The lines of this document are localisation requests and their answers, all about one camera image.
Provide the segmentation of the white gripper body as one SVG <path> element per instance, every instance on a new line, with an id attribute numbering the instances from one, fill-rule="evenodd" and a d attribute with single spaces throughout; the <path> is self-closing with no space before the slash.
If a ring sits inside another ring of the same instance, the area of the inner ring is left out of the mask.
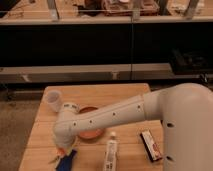
<path id="1" fill-rule="evenodd" d="M 59 148 L 70 148 L 76 140 L 76 136 L 75 135 L 56 135 L 55 136 L 55 144 L 59 147 Z"/>

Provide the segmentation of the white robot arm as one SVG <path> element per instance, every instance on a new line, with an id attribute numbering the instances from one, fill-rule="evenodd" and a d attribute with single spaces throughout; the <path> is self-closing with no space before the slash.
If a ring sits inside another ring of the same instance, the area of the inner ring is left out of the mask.
<path id="1" fill-rule="evenodd" d="M 213 171 L 213 91 L 195 83 L 140 94 L 85 114 L 68 103 L 54 124 L 54 141 L 66 149 L 82 131 L 150 120 L 163 122 L 163 171 Z"/>

